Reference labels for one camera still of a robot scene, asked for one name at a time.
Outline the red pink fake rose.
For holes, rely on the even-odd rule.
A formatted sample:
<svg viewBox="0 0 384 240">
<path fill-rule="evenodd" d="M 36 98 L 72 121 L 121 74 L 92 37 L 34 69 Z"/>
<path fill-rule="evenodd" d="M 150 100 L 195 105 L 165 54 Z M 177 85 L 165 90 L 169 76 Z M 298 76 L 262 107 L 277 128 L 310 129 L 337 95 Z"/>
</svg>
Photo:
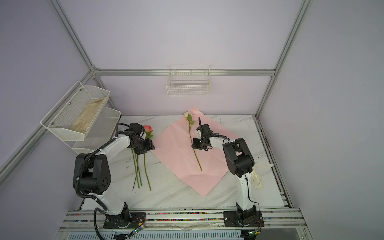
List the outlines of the red pink fake rose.
<svg viewBox="0 0 384 240">
<path fill-rule="evenodd" d="M 145 130 L 145 134 L 146 134 L 145 139 L 151 139 L 153 137 L 153 135 L 152 135 L 152 132 L 153 132 L 152 127 L 148 126 L 148 125 L 145 125 L 144 126 L 144 130 Z M 151 187 L 150 179 L 149 179 L 148 172 L 147 172 L 146 154 L 144 154 L 144 167 L 145 167 L 145 175 L 146 175 L 147 183 L 148 183 L 149 189 L 151 191 L 152 187 Z"/>
</svg>

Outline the pink purple wrapping paper sheet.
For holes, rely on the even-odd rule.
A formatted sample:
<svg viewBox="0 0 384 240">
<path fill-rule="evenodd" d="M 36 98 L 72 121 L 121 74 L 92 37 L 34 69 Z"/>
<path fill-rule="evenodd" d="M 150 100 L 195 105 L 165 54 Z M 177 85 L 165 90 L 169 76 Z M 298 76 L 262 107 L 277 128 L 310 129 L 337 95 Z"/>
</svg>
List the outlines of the pink purple wrapping paper sheet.
<svg viewBox="0 0 384 240">
<path fill-rule="evenodd" d="M 213 148 L 207 152 L 193 150 L 191 139 L 197 136 L 198 118 L 201 118 L 202 124 L 208 124 L 215 133 L 230 139 L 238 139 L 239 136 L 195 108 L 190 109 L 188 113 L 192 115 L 193 126 L 189 127 L 185 117 L 175 121 L 154 138 L 155 150 L 152 154 L 176 177 L 204 197 L 229 169 L 222 148 Z"/>
</svg>

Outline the white blue fake rose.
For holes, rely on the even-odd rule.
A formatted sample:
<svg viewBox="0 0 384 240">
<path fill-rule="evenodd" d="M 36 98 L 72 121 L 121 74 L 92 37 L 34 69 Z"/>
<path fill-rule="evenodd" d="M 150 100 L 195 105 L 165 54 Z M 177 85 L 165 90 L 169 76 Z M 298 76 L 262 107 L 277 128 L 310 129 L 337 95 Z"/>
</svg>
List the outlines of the white blue fake rose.
<svg viewBox="0 0 384 240">
<path fill-rule="evenodd" d="M 132 190 L 134 190 L 136 185 L 140 189 L 140 179 L 138 177 L 139 166 L 138 166 L 137 154 L 135 153 L 134 148 L 131 148 L 131 151 L 132 151 L 133 163 L 134 163 L 134 168 L 135 168 L 135 180 L 134 180 L 133 189 L 132 189 Z"/>
</svg>

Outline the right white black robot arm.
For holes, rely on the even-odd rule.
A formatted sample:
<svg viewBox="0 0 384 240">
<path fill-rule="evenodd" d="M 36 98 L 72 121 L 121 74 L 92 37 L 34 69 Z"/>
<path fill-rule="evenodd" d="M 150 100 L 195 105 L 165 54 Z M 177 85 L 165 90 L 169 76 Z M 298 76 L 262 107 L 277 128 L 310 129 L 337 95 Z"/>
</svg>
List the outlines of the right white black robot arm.
<svg viewBox="0 0 384 240">
<path fill-rule="evenodd" d="M 255 165 L 255 160 L 243 138 L 230 139 L 219 133 L 214 133 L 208 124 L 202 124 L 198 119 L 199 126 L 196 129 L 197 136 L 192 140 L 192 148 L 208 151 L 210 149 L 221 149 L 224 153 L 227 167 L 237 179 L 238 200 L 237 208 L 247 211 L 257 209 L 260 205 L 252 201 L 250 179 Z"/>
</svg>

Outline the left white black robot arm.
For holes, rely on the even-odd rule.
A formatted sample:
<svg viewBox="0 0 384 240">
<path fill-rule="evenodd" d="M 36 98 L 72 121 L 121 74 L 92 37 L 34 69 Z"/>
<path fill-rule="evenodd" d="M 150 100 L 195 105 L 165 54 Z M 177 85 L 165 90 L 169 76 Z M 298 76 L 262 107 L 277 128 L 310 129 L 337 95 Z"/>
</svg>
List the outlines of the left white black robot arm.
<svg viewBox="0 0 384 240">
<path fill-rule="evenodd" d="M 151 127 L 138 123 L 117 123 L 110 140 L 89 154 L 77 155 L 73 176 L 76 195 L 94 200 L 108 216 L 128 214 L 128 205 L 110 187 L 112 175 L 108 161 L 125 149 L 131 149 L 135 155 L 154 150 L 152 132 Z"/>
</svg>

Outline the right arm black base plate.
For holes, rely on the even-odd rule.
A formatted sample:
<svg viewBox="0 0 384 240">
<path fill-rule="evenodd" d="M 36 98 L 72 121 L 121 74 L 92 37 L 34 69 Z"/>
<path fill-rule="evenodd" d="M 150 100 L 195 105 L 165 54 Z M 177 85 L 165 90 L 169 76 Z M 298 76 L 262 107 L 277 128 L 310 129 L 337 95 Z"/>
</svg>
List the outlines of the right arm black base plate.
<svg viewBox="0 0 384 240">
<path fill-rule="evenodd" d="M 225 227 L 264 227 L 264 217 L 260 211 L 224 211 Z"/>
</svg>

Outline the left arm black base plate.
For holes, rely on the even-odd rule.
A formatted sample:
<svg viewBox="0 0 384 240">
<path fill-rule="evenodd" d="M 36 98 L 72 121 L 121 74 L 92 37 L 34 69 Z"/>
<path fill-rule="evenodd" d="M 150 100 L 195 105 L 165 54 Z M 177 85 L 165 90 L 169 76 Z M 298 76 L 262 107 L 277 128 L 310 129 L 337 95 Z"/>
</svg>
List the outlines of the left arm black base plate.
<svg viewBox="0 0 384 240">
<path fill-rule="evenodd" d="M 136 229 L 144 224 L 147 214 L 145 212 L 129 212 L 118 216 L 106 215 L 104 229 Z"/>
</svg>

